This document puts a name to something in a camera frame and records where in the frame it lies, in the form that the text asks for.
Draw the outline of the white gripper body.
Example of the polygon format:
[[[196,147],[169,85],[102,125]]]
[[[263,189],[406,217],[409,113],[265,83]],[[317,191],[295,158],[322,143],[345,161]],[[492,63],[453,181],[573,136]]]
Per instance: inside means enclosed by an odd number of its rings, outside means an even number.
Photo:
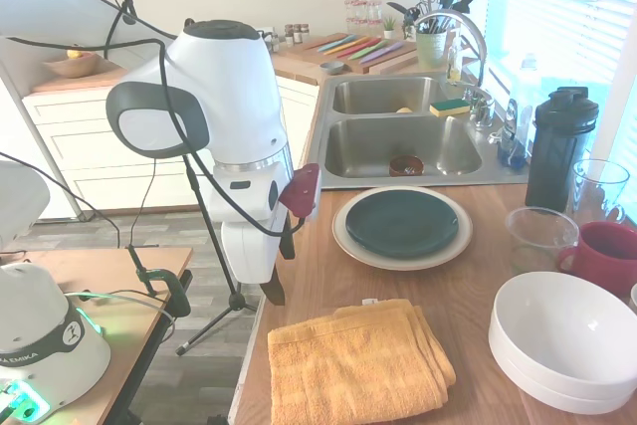
[[[268,236],[238,213],[220,215],[221,241],[235,278],[243,284],[265,284],[274,271],[281,237]]]

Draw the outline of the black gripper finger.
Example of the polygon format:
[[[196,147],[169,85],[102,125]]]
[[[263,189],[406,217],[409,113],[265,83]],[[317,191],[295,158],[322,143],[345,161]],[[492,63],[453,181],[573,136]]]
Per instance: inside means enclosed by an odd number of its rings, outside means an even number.
[[[261,289],[272,305],[280,307],[286,303],[285,291],[279,279],[277,268],[273,269],[272,277],[261,285]]]
[[[284,236],[281,238],[279,250],[285,260],[293,260],[296,256],[294,233],[292,232],[292,222],[289,215],[286,216],[283,229]]]

